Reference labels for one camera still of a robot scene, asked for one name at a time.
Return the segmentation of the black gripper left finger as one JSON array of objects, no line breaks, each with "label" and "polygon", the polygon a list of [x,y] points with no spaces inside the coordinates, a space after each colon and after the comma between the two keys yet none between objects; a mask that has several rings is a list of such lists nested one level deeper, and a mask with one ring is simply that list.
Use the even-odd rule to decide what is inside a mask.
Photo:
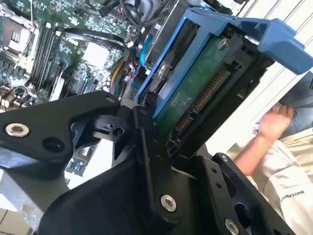
[{"label": "black gripper left finger", "polygon": [[152,118],[141,106],[121,106],[110,93],[97,91],[0,116],[0,166],[31,179],[56,179],[74,151],[100,138],[114,143],[116,167],[136,163],[148,224],[178,224],[172,170]]}]

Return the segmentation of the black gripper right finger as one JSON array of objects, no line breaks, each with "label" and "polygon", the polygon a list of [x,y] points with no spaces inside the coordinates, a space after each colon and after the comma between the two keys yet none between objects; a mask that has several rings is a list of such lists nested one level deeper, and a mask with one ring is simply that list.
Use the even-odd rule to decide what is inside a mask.
[{"label": "black gripper right finger", "polygon": [[195,156],[195,176],[207,221],[218,235],[292,235],[294,232],[225,155]]}]

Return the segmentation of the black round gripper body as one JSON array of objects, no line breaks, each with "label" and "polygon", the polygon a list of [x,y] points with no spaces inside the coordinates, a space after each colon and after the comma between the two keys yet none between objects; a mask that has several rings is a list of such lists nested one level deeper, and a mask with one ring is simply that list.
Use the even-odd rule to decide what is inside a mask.
[{"label": "black round gripper body", "polygon": [[182,217],[174,226],[143,217],[136,163],[122,163],[58,197],[44,213],[41,235],[219,235],[221,226],[203,202],[194,177],[173,170]]}]

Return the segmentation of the person's bare hand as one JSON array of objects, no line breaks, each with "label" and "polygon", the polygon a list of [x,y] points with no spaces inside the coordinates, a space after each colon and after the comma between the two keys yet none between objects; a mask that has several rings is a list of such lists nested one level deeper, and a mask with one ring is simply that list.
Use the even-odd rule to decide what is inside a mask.
[{"label": "person's bare hand", "polygon": [[262,118],[259,125],[258,137],[267,142],[275,142],[290,125],[294,108],[276,103]]}]

